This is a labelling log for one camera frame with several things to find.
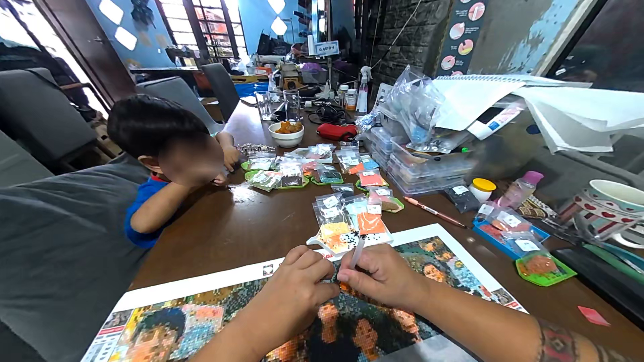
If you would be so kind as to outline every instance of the tattoo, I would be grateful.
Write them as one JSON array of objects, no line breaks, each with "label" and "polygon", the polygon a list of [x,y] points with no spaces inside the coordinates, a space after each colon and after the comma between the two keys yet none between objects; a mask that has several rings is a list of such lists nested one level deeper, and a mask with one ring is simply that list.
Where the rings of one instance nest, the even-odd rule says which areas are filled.
[{"label": "tattoo", "polygon": [[[538,319],[541,330],[541,346],[538,362],[580,362],[576,338],[582,338],[569,330],[548,321]],[[597,351],[598,362],[635,362],[614,350],[589,343]]]},{"label": "tattoo", "polygon": [[569,330],[538,319],[541,330],[539,362],[577,362],[579,353]]}]

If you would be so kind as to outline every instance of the spray bottle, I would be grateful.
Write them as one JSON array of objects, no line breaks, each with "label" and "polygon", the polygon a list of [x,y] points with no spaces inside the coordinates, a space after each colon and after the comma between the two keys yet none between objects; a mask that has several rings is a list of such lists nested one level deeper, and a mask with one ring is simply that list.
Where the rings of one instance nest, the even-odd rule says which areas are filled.
[{"label": "spray bottle", "polygon": [[371,67],[363,66],[362,69],[360,69],[360,73],[362,73],[362,83],[360,84],[358,93],[357,114],[366,115],[367,103],[369,100],[369,86],[367,85],[367,82],[372,78]]}]

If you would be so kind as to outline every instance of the red collar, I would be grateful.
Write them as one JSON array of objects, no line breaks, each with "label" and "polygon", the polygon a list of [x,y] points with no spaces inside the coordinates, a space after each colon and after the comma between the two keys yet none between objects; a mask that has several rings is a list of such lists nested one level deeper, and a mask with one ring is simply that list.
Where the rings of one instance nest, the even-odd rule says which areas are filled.
[{"label": "red collar", "polygon": [[150,178],[154,181],[161,181],[161,182],[168,183],[168,181],[165,181],[163,178],[160,178],[159,176],[156,176],[156,175],[150,174]]}]

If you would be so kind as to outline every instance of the poster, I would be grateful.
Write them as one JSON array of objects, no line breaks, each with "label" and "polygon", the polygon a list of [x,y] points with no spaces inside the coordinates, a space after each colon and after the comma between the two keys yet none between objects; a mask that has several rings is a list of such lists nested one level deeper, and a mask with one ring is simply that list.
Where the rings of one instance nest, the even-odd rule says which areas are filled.
[{"label": "poster", "polygon": [[453,0],[436,76],[468,73],[483,26],[488,0]]},{"label": "poster", "polygon": [[[481,298],[522,306],[440,225],[393,234],[417,272]],[[339,258],[325,255],[336,269]],[[224,328],[283,259],[155,285],[123,295],[83,362],[185,361]],[[341,286],[304,333],[265,362],[474,361],[431,323]]]}]

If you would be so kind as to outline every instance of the yellow lid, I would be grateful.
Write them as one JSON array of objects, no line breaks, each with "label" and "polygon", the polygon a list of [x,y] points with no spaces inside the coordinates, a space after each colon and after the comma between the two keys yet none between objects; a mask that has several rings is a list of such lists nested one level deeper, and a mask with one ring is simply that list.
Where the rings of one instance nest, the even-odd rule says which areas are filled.
[{"label": "yellow lid", "polygon": [[497,189],[497,186],[492,181],[486,180],[485,178],[475,178],[472,180],[472,185],[476,189],[485,193],[489,193]]}]

